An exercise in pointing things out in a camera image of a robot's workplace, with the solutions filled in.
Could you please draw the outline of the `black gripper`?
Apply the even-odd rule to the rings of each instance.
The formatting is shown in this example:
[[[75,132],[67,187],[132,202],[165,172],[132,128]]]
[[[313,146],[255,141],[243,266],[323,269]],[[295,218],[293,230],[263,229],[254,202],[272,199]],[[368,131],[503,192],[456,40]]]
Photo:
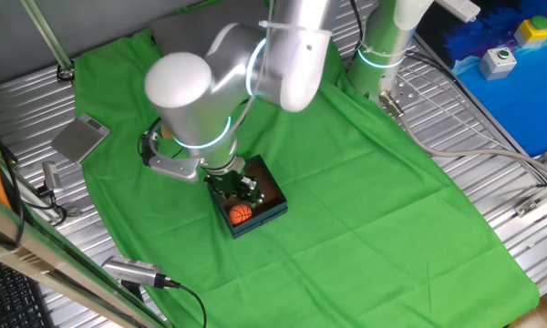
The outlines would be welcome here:
[[[245,176],[245,169],[232,169],[226,173],[206,169],[206,173],[205,181],[218,192],[220,200],[227,201],[231,196],[234,196],[251,206],[258,206],[263,203],[264,195],[257,181]]]

